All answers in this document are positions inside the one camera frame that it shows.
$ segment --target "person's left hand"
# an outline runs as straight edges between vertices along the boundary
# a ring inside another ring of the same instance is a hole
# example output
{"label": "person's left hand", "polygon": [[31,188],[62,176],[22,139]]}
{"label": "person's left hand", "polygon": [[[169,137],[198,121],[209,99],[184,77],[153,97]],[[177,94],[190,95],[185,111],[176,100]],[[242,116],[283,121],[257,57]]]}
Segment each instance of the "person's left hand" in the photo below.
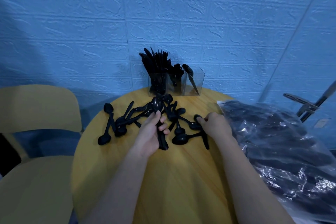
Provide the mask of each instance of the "person's left hand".
{"label": "person's left hand", "polygon": [[161,121],[163,123],[159,130],[163,131],[165,135],[169,134],[168,125],[165,122],[166,117],[161,116],[161,112],[157,111],[152,113],[145,122],[141,125],[139,133],[135,139],[134,148],[143,157],[150,157],[158,148],[158,133],[156,129],[156,124]]}

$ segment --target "person's right arm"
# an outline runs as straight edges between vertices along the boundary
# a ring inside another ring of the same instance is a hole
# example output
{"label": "person's right arm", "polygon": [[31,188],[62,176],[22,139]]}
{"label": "person's right arm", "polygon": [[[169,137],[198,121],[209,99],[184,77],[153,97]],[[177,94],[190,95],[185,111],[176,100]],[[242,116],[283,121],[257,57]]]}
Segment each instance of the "person's right arm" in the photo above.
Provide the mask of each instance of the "person's right arm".
{"label": "person's right arm", "polygon": [[212,112],[197,121],[222,154],[239,224],[295,224],[240,149],[224,116]]}

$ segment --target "plastic bag of black cutlery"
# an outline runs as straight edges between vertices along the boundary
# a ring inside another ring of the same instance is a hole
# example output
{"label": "plastic bag of black cutlery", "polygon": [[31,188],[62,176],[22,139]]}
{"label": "plastic bag of black cutlery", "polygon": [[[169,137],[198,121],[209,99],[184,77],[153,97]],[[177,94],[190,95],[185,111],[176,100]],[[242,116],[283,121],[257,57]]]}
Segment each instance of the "plastic bag of black cutlery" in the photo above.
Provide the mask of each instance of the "plastic bag of black cutlery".
{"label": "plastic bag of black cutlery", "polygon": [[233,136],[293,217],[336,223],[336,159],[291,111],[217,102]]}

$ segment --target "wall outlet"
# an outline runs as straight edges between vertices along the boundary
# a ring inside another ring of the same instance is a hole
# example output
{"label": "wall outlet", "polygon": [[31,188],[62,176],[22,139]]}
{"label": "wall outlet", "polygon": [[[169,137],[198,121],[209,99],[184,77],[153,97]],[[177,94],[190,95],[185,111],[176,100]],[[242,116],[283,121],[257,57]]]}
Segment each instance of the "wall outlet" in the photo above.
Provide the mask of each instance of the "wall outlet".
{"label": "wall outlet", "polygon": [[323,128],[330,119],[320,119],[316,122],[314,128]]}

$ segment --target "chair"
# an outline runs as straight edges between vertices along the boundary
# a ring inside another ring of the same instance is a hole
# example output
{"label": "chair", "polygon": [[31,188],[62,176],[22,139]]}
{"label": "chair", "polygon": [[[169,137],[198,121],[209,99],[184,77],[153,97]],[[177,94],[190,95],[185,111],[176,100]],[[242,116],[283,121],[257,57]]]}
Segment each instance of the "chair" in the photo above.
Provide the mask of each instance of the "chair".
{"label": "chair", "polygon": [[82,131],[75,95],[65,88],[23,85],[0,89],[0,133],[22,162],[0,180],[0,224],[67,224],[73,209],[72,156],[35,159],[12,133],[36,129]]}

